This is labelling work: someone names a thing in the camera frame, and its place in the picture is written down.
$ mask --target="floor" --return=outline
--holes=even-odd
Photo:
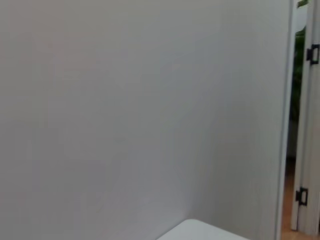
[[[287,160],[285,169],[284,198],[282,212],[281,240],[320,240],[320,236],[312,237],[291,230],[292,200],[295,182],[295,162]]]

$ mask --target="doorway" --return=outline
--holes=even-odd
[[[312,143],[310,142],[312,139],[311,120],[313,120],[311,116],[313,108],[311,107],[316,95],[311,94],[311,85],[316,77],[311,68],[312,55],[309,59],[305,53],[307,47],[314,43],[317,35],[317,32],[314,33],[314,27],[317,26],[317,18],[314,17],[314,14],[317,13],[318,8],[315,1],[300,0],[297,3],[294,17],[295,44],[282,206],[282,240],[320,240],[316,234],[313,236],[304,234],[308,232],[306,226],[310,224],[305,223],[307,222],[305,204],[308,203],[308,190],[300,191],[301,201],[296,202],[297,196],[298,198],[300,196],[299,192],[296,193],[297,189],[303,187],[304,184],[308,185],[309,182],[306,183],[305,179],[309,178],[307,175],[311,175],[310,161],[312,160],[307,160],[311,158],[311,153],[307,155],[306,153],[310,150],[308,145]],[[314,221],[314,224],[319,224],[319,218]]]

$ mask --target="door hinge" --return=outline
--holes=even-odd
[[[299,206],[307,206],[308,189],[304,187],[300,187],[300,191],[295,191],[295,201],[299,202]]]
[[[320,44],[312,44],[311,48],[306,50],[306,60],[310,65],[319,64]]]

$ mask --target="white wall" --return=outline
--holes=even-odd
[[[296,11],[295,31],[299,32],[307,25],[308,5],[301,6]]]
[[[273,239],[288,25],[286,0],[1,1],[1,239]]]

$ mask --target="door frame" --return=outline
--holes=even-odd
[[[308,6],[308,21],[305,35],[305,51],[312,44],[320,43],[320,1],[310,0]],[[296,159],[296,174],[294,179],[294,189],[300,187],[308,189],[307,206],[299,206],[293,196],[291,228],[308,235],[316,236],[319,233],[320,220],[320,141],[318,137],[318,122],[320,120],[319,105],[319,76],[320,66],[313,65],[304,57],[304,68],[302,78],[303,100],[301,107],[301,118],[298,133],[298,149]]]

